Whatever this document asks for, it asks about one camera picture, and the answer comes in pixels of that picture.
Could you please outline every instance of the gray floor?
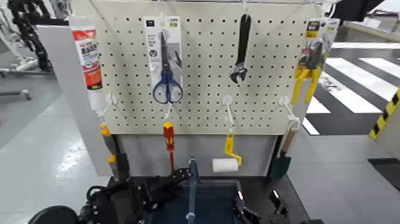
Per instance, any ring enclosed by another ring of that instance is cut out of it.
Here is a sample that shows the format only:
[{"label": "gray floor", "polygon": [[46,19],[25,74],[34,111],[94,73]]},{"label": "gray floor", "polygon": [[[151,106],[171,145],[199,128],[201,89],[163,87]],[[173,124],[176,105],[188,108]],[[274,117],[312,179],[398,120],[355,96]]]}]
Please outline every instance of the gray floor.
[{"label": "gray floor", "polygon": [[64,97],[2,147],[0,166],[3,224],[25,224],[58,204],[79,211],[86,190],[109,180],[97,177]]},{"label": "gray floor", "polygon": [[[34,56],[28,49],[19,49],[23,55]],[[10,68],[17,59],[10,52],[0,54],[0,68]],[[61,96],[60,86],[54,75],[0,77],[0,91],[27,89],[32,100],[25,97],[0,97],[0,148],[18,134],[30,121]]]},{"label": "gray floor", "polygon": [[367,161],[391,157],[367,135],[308,136],[290,149],[289,177],[311,218],[333,223],[400,223],[400,192]]}]

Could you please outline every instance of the crosswalk stripe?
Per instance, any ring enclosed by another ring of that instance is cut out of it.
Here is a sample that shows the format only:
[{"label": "crosswalk stripe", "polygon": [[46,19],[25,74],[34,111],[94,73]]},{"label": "crosswalk stripe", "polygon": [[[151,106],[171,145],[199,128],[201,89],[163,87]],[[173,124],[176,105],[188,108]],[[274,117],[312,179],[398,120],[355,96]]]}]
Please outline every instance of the crosswalk stripe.
[{"label": "crosswalk stripe", "polygon": [[360,60],[377,67],[378,69],[381,69],[392,76],[400,78],[400,66],[395,63],[386,61],[383,58],[360,58]]},{"label": "crosswalk stripe", "polygon": [[343,58],[328,58],[326,63],[383,99],[390,101],[397,87]]},{"label": "crosswalk stripe", "polygon": [[347,49],[400,49],[400,43],[334,42],[332,48]]},{"label": "crosswalk stripe", "polygon": [[315,97],[311,98],[310,104],[307,109],[308,114],[330,114],[330,110],[326,108],[319,100]]},{"label": "crosswalk stripe", "polygon": [[303,127],[307,130],[310,135],[319,135],[319,131],[310,123],[310,121],[304,117]]},{"label": "crosswalk stripe", "polygon": [[349,89],[347,86],[343,85],[337,81],[334,77],[322,72],[320,82],[329,82],[328,92],[340,101],[345,107],[351,110],[353,113],[381,113],[382,111],[371,104],[369,101],[356,94],[354,91]]}]

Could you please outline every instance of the white pegboard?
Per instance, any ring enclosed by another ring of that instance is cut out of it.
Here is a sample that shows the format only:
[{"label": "white pegboard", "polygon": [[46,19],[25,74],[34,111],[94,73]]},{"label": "white pegboard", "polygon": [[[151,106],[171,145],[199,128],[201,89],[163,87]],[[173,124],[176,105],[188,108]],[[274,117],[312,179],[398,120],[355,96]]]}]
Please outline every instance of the white pegboard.
[{"label": "white pegboard", "polygon": [[278,106],[291,96],[306,23],[320,15],[312,4],[248,4],[252,17],[243,83],[229,72],[236,61],[243,6],[221,2],[77,1],[75,12],[94,15],[102,54],[104,90],[119,99],[105,119],[112,133],[162,133],[168,108],[154,101],[142,18],[179,15],[182,23],[184,97],[172,108],[176,134],[225,134],[230,126],[221,100],[233,97],[235,132],[280,135],[288,124]]}]

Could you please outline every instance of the scissors blade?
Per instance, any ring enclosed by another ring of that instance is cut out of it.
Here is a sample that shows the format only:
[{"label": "scissors blade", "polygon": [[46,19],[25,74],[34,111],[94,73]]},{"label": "scissors blade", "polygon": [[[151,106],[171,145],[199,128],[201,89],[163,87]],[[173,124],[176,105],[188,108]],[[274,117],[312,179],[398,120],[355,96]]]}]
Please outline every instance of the scissors blade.
[{"label": "scissors blade", "polygon": [[164,71],[170,71],[170,63],[168,62],[168,49],[167,43],[165,42],[164,32],[161,31],[161,61],[162,69]]}]

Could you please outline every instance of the screwdriver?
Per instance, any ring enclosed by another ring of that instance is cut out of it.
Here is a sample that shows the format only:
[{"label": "screwdriver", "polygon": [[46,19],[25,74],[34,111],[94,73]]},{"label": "screwdriver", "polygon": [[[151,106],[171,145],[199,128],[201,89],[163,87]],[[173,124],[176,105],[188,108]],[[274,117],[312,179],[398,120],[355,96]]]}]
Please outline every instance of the screwdriver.
[{"label": "screwdriver", "polygon": [[162,126],[164,132],[163,136],[165,139],[165,144],[167,144],[167,151],[170,153],[171,170],[174,172],[174,126],[172,122],[165,122]]}]

